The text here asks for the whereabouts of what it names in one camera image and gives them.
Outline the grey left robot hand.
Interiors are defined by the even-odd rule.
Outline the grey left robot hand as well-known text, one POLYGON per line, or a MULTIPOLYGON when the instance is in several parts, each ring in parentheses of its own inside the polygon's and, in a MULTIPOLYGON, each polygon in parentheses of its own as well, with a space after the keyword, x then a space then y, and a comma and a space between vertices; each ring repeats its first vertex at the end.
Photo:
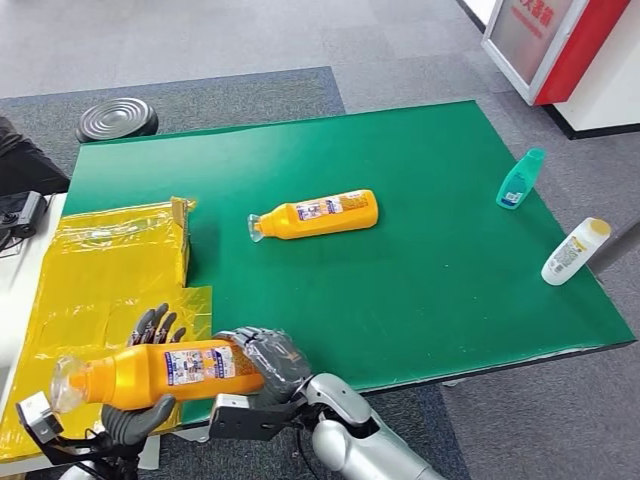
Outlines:
MULTIPOLYGON (((185 334, 185 328, 180 328, 168 339, 176 319, 177 314, 170 312, 168 303, 150 308, 134 325, 127 346, 179 342, 185 334)), ((102 408, 101 421, 114 443, 133 446, 145 441, 153 430, 168 420, 176 403, 174 396, 163 394, 149 408, 121 410, 106 405, 102 408)))

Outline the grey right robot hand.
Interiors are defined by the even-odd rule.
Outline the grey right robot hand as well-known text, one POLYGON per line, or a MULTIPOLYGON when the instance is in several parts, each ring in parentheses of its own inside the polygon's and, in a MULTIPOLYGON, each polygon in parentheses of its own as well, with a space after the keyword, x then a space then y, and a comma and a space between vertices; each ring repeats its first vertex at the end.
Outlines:
POLYGON ((288 403, 312 375, 306 356, 284 331, 246 326, 219 331, 214 338, 240 347, 262 375, 263 387, 253 398, 257 407, 288 403))

